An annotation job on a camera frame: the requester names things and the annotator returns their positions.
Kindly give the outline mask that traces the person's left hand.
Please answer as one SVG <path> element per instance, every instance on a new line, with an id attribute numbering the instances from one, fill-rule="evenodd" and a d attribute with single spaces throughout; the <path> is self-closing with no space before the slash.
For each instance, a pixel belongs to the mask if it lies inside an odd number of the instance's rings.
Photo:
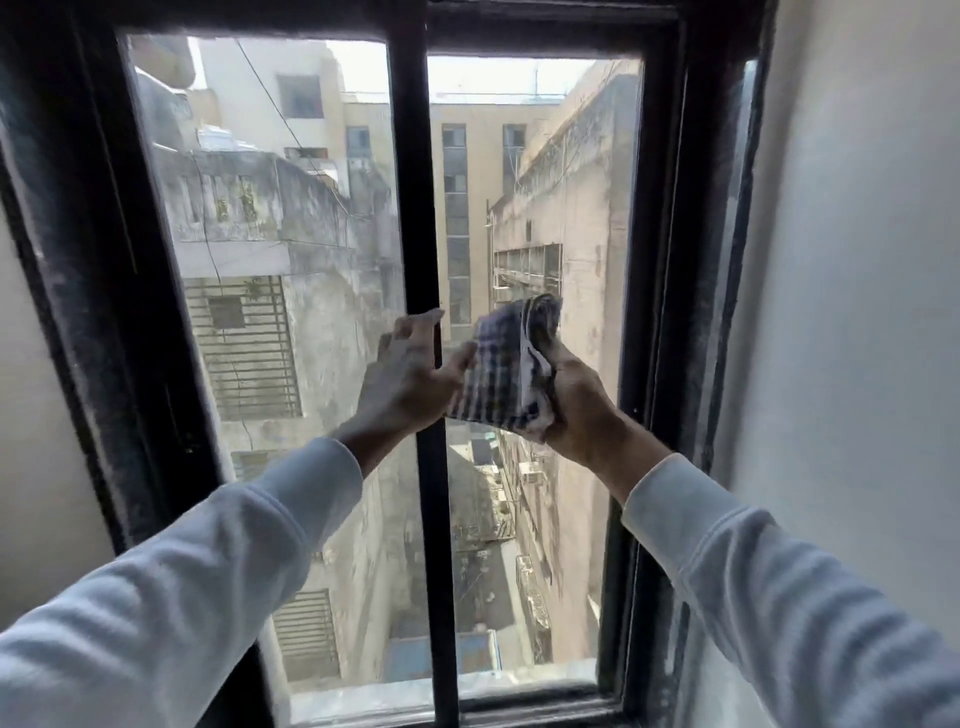
<path id="1" fill-rule="evenodd" d="M 441 392 L 434 382 L 434 335 L 445 311 L 433 308 L 398 318 L 367 369 L 350 425 L 379 447 L 394 447 L 446 415 L 463 392 Z"/>

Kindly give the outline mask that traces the person's right hand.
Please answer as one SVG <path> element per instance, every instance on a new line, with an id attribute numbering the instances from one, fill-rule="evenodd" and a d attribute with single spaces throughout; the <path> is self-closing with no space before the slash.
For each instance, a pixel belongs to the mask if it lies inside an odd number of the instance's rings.
<path id="1" fill-rule="evenodd" d="M 554 421 L 546 444 L 558 455 L 602 478 L 617 465 L 630 427 L 607 395 L 599 374 L 577 356 L 577 377 L 553 379 Z"/>

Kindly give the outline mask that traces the checkered blue white cloth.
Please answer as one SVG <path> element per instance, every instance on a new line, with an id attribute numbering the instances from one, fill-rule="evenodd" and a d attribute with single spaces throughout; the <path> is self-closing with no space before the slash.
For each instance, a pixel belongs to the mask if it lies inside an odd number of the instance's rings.
<path id="1" fill-rule="evenodd" d="M 559 297 L 540 293 L 507 302 L 477 321 L 474 358 L 445 417 L 545 443 L 556 421 L 556 370 L 548 353 L 561 311 Z"/>

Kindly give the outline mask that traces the person's right forearm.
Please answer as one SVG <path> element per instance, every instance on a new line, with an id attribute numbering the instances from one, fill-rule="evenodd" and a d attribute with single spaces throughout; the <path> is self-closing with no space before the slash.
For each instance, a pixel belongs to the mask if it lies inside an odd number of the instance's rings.
<path id="1" fill-rule="evenodd" d="M 779 728 L 960 728 L 960 653 L 629 419 L 577 454 Z"/>

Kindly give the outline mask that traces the person's left forearm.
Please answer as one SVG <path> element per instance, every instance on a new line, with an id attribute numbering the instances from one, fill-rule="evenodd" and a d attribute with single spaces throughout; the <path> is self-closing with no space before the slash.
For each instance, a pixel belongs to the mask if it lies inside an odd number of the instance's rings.
<path id="1" fill-rule="evenodd" d="M 0 728 L 196 728 L 402 439 L 356 417 L 0 634 Z"/>

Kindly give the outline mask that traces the grey concrete building with ledge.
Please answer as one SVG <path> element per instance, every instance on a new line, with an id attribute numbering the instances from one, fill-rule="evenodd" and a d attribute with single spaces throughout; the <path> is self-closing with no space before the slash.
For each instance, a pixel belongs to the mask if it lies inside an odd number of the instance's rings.
<path id="1" fill-rule="evenodd" d="M 558 336 L 618 397 L 637 145 L 641 59 L 597 60 L 539 128 L 519 180 L 490 213 L 499 303 L 561 299 Z M 595 662 L 610 497 L 584 467 L 511 433 L 497 435 L 516 503 L 519 591 L 535 665 Z"/>

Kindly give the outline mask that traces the narrow glass window pane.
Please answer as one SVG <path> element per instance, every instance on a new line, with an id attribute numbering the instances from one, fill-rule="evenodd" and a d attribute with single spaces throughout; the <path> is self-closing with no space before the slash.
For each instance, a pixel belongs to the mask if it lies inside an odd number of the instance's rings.
<path id="1" fill-rule="evenodd" d="M 618 397 L 641 127 L 639 58 L 574 62 L 545 98 L 436 106 L 448 354 L 488 313 L 541 294 Z M 448 419 L 453 596 L 466 697 L 597 680 L 611 498 L 545 443 Z"/>

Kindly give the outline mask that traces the beige tall building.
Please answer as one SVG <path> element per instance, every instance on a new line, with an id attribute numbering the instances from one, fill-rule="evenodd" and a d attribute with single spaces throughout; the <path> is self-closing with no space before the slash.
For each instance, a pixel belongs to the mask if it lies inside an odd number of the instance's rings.
<path id="1" fill-rule="evenodd" d="M 225 35 L 191 39 L 212 125 L 354 203 L 368 168 L 396 180 L 388 51 L 373 41 Z M 514 189 L 528 140 L 584 70 L 563 58 L 427 59 L 440 303 L 449 333 L 489 310 L 493 203 Z"/>

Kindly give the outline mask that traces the weathered grey building with grille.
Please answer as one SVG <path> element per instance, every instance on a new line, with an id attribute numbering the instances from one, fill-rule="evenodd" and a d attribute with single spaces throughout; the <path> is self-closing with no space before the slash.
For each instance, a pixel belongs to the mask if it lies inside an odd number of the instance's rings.
<path id="1" fill-rule="evenodd" d="M 134 73 L 219 460 L 256 480 L 354 413 L 403 307 L 392 186 L 366 170 L 354 202 L 212 125 L 202 89 Z"/>

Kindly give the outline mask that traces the wide glass window pane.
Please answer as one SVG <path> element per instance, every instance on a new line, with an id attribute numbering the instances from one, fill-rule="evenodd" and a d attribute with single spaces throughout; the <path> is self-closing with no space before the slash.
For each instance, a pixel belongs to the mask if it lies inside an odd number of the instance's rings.
<path id="1" fill-rule="evenodd" d="M 216 449 L 251 481 L 351 417 L 405 312 L 389 97 L 351 125 L 323 40 L 132 35 Z M 366 478 L 260 645 L 279 724 L 434 711 L 416 440 Z"/>

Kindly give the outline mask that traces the black window frame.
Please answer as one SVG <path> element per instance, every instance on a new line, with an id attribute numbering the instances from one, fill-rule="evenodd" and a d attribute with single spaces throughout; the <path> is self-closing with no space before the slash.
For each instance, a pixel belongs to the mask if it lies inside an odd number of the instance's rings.
<path id="1" fill-rule="evenodd" d="M 115 552 L 230 481 L 131 36 L 383 43 L 405 312 L 441 304 L 427 60 L 644 65 L 617 398 L 710 465 L 778 0 L 0 0 L 0 201 Z M 438 359 L 448 358 L 443 325 Z M 465 696 L 446 420 L 415 440 L 434 710 L 280 724 L 261 633 L 196 728 L 680 728 L 690 610 L 612 498 L 597 680 Z"/>

